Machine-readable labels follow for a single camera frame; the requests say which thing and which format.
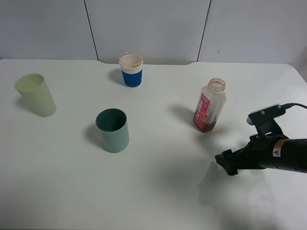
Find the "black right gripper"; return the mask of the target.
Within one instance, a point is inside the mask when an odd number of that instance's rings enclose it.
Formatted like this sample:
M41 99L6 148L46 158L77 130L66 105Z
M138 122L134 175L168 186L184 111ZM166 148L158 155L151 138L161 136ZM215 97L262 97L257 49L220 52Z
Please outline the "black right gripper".
M264 168L286 168L287 159L283 156L274 156L275 144L281 140L285 143L288 137L285 135L275 135L261 137L253 135L248 144L241 150L232 152L231 149L225 150L215 155L215 161L228 175L238 174L238 169L264 169Z

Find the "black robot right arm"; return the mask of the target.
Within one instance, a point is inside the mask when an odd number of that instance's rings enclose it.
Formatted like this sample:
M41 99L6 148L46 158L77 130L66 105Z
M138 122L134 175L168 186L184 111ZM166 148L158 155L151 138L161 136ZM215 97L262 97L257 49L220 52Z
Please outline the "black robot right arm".
M215 160L230 176L239 170L266 168L306 173L307 140L288 139L284 135L253 135L245 147L235 152L226 150L217 154Z

